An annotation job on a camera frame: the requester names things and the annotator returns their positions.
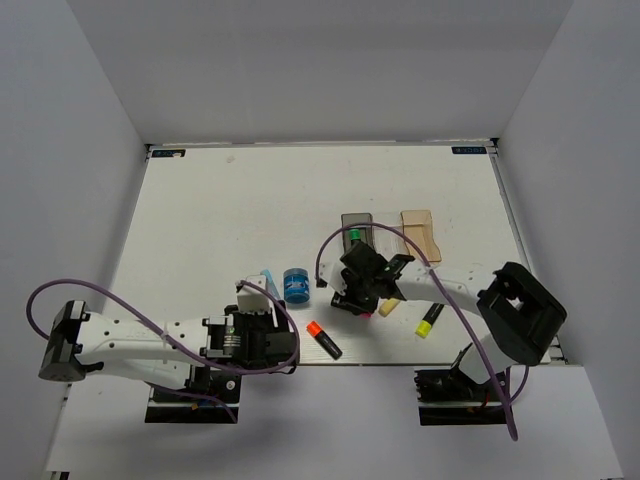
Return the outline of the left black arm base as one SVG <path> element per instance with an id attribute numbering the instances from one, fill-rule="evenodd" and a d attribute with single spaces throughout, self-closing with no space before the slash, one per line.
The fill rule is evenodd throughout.
<path id="1" fill-rule="evenodd" d="M 196 368 L 185 387 L 172 390 L 151 384 L 147 424 L 235 424 L 241 394 L 240 375 Z"/>

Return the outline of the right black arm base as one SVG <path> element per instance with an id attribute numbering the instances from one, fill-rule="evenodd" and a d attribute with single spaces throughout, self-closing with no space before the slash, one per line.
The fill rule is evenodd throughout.
<path id="1" fill-rule="evenodd" d="M 435 426 L 505 425 L 506 415 L 490 380 L 463 380 L 449 369 L 414 371 L 419 424 Z"/>

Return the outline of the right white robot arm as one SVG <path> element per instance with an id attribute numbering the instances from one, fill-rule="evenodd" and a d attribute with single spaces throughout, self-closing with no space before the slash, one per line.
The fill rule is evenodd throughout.
<path id="1" fill-rule="evenodd" d="M 466 399 L 484 391 L 492 374 L 540 364 L 567 319 L 554 295 L 511 261 L 495 271 L 428 267 L 406 254 L 387 260 L 358 242 L 337 262 L 321 263 L 317 279 L 344 300 L 426 301 L 481 317 L 488 333 L 471 341 L 451 374 L 453 390 Z"/>

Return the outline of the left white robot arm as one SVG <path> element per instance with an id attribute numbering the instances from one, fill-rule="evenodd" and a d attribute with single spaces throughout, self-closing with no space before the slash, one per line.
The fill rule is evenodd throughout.
<path id="1" fill-rule="evenodd" d="M 154 333 L 141 322 L 91 312 L 69 301 L 54 319 L 38 377 L 73 383 L 110 375 L 157 384 L 199 399 L 211 387 L 203 360 L 233 374 L 294 364 L 298 338 L 277 310 L 163 322 Z"/>

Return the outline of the light blue glue stick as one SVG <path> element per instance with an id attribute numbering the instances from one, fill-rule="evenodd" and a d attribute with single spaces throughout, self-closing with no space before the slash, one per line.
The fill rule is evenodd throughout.
<path id="1" fill-rule="evenodd" d="M 279 290 L 276 286 L 276 283 L 272 277 L 271 272 L 268 269 L 264 269 L 260 272 L 261 275 L 265 277 L 266 280 L 266 290 L 277 300 L 282 301 L 282 297 L 279 293 Z"/>

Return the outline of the pale yellow glue stick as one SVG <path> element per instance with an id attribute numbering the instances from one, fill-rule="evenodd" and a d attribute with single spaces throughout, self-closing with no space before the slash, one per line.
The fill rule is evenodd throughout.
<path id="1" fill-rule="evenodd" d="M 397 306 L 401 303 L 401 301 L 399 299 L 388 299 L 385 300 L 378 309 L 378 314 L 381 317 L 386 318 L 387 316 L 389 316 L 396 308 Z"/>

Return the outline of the orange cap black highlighter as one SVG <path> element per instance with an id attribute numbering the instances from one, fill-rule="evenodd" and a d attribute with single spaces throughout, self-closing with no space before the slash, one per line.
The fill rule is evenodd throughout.
<path id="1" fill-rule="evenodd" d="M 323 328 L 315 321 L 310 322 L 306 326 L 309 335 L 322 347 L 322 349 L 333 359 L 338 360 L 342 357 L 343 352 Z"/>

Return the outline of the blue round jar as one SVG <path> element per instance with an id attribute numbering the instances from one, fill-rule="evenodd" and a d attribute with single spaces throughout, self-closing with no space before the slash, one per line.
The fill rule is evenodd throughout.
<path id="1" fill-rule="evenodd" d="M 283 273 L 284 300 L 302 305 L 310 299 L 309 274 L 303 268 L 291 268 Z"/>

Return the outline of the yellow cap black highlighter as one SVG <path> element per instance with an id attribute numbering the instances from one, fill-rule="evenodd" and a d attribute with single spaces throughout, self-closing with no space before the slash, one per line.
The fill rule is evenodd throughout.
<path id="1" fill-rule="evenodd" d="M 426 338 L 429 335 L 430 331 L 432 330 L 433 325 L 439 318 L 443 309 L 444 309 L 443 304 L 440 304 L 440 303 L 432 304 L 429 310 L 421 319 L 418 327 L 415 330 L 415 334 L 418 335 L 420 338 Z"/>

